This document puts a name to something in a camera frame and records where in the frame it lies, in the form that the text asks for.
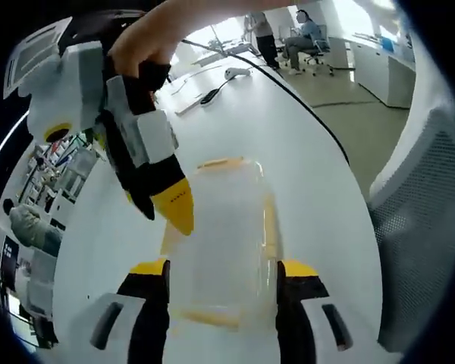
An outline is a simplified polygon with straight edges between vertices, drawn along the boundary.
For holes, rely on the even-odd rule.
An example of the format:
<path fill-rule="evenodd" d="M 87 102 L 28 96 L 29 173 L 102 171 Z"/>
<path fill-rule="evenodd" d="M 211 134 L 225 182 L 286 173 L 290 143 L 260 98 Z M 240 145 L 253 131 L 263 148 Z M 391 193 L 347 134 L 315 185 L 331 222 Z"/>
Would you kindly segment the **person's right hand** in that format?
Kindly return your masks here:
<path fill-rule="evenodd" d="M 123 31 L 108 55 L 117 74 L 138 78 L 144 61 L 169 65 L 182 38 L 174 18 L 150 11 Z"/>

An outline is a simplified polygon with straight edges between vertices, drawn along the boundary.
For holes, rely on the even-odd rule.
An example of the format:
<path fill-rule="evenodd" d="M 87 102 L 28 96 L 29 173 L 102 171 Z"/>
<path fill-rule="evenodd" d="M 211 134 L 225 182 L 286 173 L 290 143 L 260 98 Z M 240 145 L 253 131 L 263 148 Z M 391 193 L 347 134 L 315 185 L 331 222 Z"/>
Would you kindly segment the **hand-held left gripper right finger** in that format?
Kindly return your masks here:
<path fill-rule="evenodd" d="M 354 363 L 350 326 L 318 272 L 297 260 L 281 260 L 277 269 L 280 362 Z"/>

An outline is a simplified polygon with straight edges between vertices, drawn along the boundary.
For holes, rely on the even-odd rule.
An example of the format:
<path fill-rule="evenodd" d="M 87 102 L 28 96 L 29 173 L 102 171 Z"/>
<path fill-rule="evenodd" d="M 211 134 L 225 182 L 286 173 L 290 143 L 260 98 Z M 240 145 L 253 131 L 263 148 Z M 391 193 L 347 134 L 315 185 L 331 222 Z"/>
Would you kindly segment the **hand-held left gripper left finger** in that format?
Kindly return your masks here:
<path fill-rule="evenodd" d="M 114 293 L 89 308 L 89 344 L 100 363 L 161 363 L 170 325 L 168 259 L 133 267 Z"/>

